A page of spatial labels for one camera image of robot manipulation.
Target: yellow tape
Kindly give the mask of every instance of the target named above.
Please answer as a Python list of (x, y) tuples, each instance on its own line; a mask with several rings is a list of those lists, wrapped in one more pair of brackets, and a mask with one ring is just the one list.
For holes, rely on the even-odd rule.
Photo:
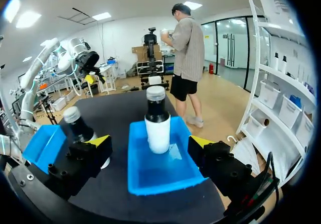
[(98, 147), (102, 142), (104, 142), (110, 135), (106, 135), (106, 136), (103, 136), (103, 137), (100, 137), (100, 138), (97, 138), (95, 140), (90, 140), (90, 141), (87, 141), (85, 143), (89, 143), (89, 144), (92, 144), (92, 145), (95, 145), (96, 147)]
[(94, 83), (94, 81), (95, 81), (94, 77), (91, 76), (91, 75), (87, 75), (87, 76), (85, 77), (85, 80), (86, 80), (90, 85), (92, 85), (92, 84)]
[(192, 137), (202, 148), (204, 148), (204, 145), (208, 145), (209, 143), (213, 143), (213, 141), (202, 139), (200, 137), (196, 137), (194, 135), (191, 135)]

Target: black table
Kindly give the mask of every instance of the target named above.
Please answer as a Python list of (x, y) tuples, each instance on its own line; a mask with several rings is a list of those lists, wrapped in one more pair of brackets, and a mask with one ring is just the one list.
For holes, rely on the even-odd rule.
[[(146, 92), (136, 91), (76, 102), (85, 122), (101, 137), (111, 135), (113, 154), (109, 166), (90, 178), (77, 196), (74, 205), (102, 216), (116, 219), (171, 222), (212, 223), (223, 217), (224, 207), (211, 180), (195, 187), (159, 195), (135, 196), (127, 189), (127, 151), (129, 124), (143, 121), (147, 111)], [(166, 109), (177, 116), (170, 100)], [(68, 139), (71, 133), (60, 122)]]

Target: glass wall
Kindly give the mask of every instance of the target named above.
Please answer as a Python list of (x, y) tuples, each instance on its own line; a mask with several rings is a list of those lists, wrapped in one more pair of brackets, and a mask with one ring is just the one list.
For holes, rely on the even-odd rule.
[[(214, 64), (215, 74), (251, 91), (255, 61), (256, 34), (251, 16), (219, 20), (202, 25), (205, 45), (205, 66)], [(260, 29), (261, 64), (269, 61), (269, 34)], [(264, 74), (259, 74), (256, 95), (259, 95), (260, 81)]]
[(209, 23), (202, 25), (202, 31), (204, 35), (204, 45), (205, 45), (205, 67), (209, 67), (210, 62), (216, 64), (216, 29), (215, 23)]
[(247, 68), (248, 39), (245, 18), (217, 22), (217, 74), (244, 87)]

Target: wooden floor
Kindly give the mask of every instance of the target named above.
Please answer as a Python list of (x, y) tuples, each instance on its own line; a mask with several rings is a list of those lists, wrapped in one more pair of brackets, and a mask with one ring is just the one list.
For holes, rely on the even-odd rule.
[[(171, 76), (165, 76), (165, 80), (169, 80), (170, 82), (171, 78)], [(109, 93), (123, 93), (124, 90), (121, 88), (125, 85), (128, 85), (128, 88), (126, 89), (130, 89), (134, 86), (140, 87), (140, 79), (138, 77), (118, 79), (116, 81), (117, 90), (110, 91)], [(235, 136), (235, 132), (243, 117), (250, 93), (223, 78), (216, 75), (210, 75), (208, 73), (204, 73), (203, 79), (199, 82), (197, 93), (202, 102), (204, 127), (199, 129), (195, 126), (188, 125), (190, 131), (195, 136), (214, 142), (222, 140), (228, 144), (226, 137), (229, 135)], [(167, 92), (167, 96), (173, 106), (175, 106), (175, 98), (169, 93), (169, 91)], [(62, 119), (62, 113), (65, 109), (73, 106), (77, 100), (82, 98), (86, 98), (86, 96), (84, 94), (82, 96), (76, 96), (63, 110), (55, 112), (54, 115), (56, 116), (57, 122)], [(189, 99), (187, 100), (187, 105), (187, 114), (194, 115), (193, 107)], [(50, 124), (44, 113), (37, 115), (37, 122), (40, 124)], [(230, 200), (229, 198), (224, 197), (221, 193), (220, 195), (226, 208), (229, 205)], [(266, 208), (265, 215), (272, 210), (274, 204), (275, 194), (273, 193), (273, 195), (271, 195), (264, 204)]]

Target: short black hair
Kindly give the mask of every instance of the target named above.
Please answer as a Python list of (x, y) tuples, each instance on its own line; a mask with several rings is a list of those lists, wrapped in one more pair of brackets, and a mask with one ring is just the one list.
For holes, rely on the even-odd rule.
[(182, 4), (182, 3), (175, 4), (173, 6), (172, 15), (175, 14), (175, 11), (180, 11), (180, 12), (182, 12), (182, 13), (188, 15), (188, 16), (191, 15), (191, 9), (188, 6), (186, 6), (186, 5)]

